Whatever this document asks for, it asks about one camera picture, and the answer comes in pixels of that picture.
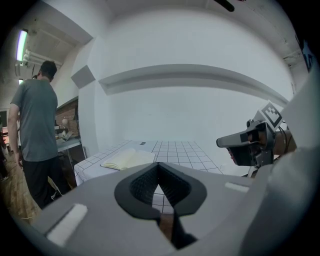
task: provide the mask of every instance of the gray t-shirt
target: gray t-shirt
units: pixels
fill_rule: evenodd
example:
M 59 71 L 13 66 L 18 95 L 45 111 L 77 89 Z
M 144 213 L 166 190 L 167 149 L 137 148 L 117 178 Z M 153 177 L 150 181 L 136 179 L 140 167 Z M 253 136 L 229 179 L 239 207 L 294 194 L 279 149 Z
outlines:
M 58 99 L 49 81 L 25 80 L 19 85 L 11 103 L 20 108 L 23 159 L 40 162 L 56 157 L 55 118 Z

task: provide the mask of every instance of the black hair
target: black hair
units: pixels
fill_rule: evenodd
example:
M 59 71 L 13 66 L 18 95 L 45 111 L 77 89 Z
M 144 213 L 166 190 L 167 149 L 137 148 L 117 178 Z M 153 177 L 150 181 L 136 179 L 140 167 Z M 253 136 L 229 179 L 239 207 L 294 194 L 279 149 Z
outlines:
M 42 63 L 39 73 L 40 72 L 43 77 L 47 77 L 51 81 L 54 79 L 54 76 L 57 72 L 56 64 L 53 61 L 46 60 L 44 63 Z

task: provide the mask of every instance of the book page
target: book page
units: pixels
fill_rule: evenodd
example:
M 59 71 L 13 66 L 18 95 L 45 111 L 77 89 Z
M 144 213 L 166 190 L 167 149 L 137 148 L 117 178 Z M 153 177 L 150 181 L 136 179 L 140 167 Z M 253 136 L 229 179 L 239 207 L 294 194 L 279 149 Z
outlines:
M 127 162 L 135 153 L 136 150 L 134 148 L 125 149 L 110 157 L 103 164 L 101 164 L 101 166 L 121 170 L 127 165 Z
M 154 162 L 155 154 L 137 150 L 136 153 L 131 157 L 131 159 L 126 163 L 123 169 L 145 165 L 145 164 L 151 164 Z

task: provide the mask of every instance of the ceiling light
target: ceiling light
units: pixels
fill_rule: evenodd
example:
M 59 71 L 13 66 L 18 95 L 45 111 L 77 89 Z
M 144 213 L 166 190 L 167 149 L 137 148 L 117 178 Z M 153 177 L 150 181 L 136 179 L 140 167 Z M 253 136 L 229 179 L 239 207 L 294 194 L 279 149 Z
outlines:
M 27 39 L 27 30 L 21 30 L 19 35 L 19 42 L 18 42 L 18 49 L 16 50 L 16 59 L 20 62 L 22 62 L 24 58 L 24 48 L 25 48 L 25 42 Z

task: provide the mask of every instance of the short sleeve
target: short sleeve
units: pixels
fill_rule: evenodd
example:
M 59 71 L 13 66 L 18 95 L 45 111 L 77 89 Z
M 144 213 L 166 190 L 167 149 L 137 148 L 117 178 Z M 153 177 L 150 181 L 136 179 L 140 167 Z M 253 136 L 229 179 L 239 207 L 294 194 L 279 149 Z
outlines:
M 15 92 L 15 95 L 11 101 L 11 103 L 17 105 L 19 108 L 22 106 L 23 98 L 25 92 L 25 85 L 21 83 L 18 87 L 18 90 Z

